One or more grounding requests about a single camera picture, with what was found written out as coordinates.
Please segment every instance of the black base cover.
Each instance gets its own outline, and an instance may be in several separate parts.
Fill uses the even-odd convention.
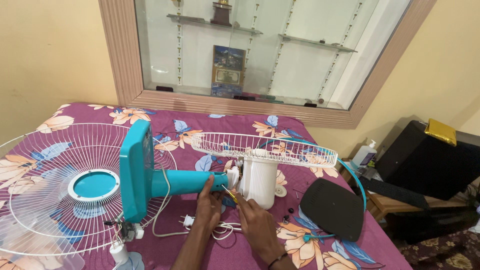
[[[302,212],[327,232],[356,242],[363,226],[363,202],[343,187],[318,178],[300,202]]]

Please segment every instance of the wall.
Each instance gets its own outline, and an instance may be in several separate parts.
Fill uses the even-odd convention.
[[[355,130],[307,127],[316,142],[352,157],[371,138],[389,145],[410,119],[434,118],[480,135],[477,0],[438,0]]]
[[[1,1],[0,144],[73,101],[117,103],[98,1]]]
[[[0,143],[61,104],[117,103],[96,0],[0,5]],[[381,143],[408,119],[429,117],[480,135],[477,10],[477,0],[438,0],[357,129],[308,127],[315,140],[345,157],[367,137]]]

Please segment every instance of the human hand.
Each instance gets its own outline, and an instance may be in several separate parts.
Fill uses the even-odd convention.
[[[210,192],[213,180],[213,175],[210,175],[207,181],[205,181],[203,190],[198,194],[197,212],[195,214],[195,222],[193,223],[193,226],[206,226],[208,233],[211,233],[220,222],[222,199],[225,195],[224,191]]]
[[[246,201],[239,193],[235,197],[239,202],[237,209],[243,235],[252,250],[270,264],[285,253],[285,247],[277,239],[272,214],[263,210],[253,199]]]

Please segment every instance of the teal fan stand pole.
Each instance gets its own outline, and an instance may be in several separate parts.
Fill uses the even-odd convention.
[[[211,191],[224,190],[228,178],[224,172],[197,172],[154,169],[154,148],[150,122],[139,119],[128,131],[120,148],[120,191],[125,221],[138,223],[147,215],[153,197],[199,193],[211,174]]]

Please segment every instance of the white motor housing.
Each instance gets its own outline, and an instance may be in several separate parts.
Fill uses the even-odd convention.
[[[276,169],[278,162],[256,158],[243,158],[243,177],[237,190],[246,200],[254,199],[267,210],[275,199]]]

